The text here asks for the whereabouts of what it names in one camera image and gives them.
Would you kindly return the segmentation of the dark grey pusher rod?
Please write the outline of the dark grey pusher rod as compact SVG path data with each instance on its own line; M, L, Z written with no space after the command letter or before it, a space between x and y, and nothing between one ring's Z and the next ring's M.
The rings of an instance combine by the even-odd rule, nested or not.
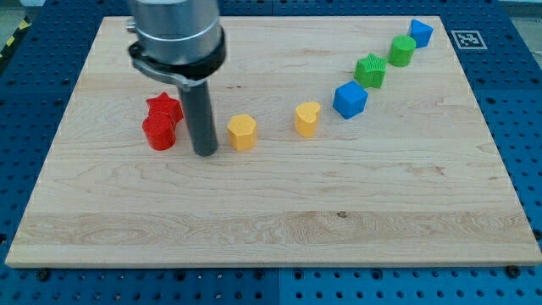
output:
M180 87L179 94L194 152L202 157L213 155L218 140L207 81Z

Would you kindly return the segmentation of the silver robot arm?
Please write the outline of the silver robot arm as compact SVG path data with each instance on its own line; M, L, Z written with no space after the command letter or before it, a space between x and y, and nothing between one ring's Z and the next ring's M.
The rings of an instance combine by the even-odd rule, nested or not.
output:
M218 149L207 78L226 57L225 32L215 0L128 0L132 65L143 75L177 87L193 151Z

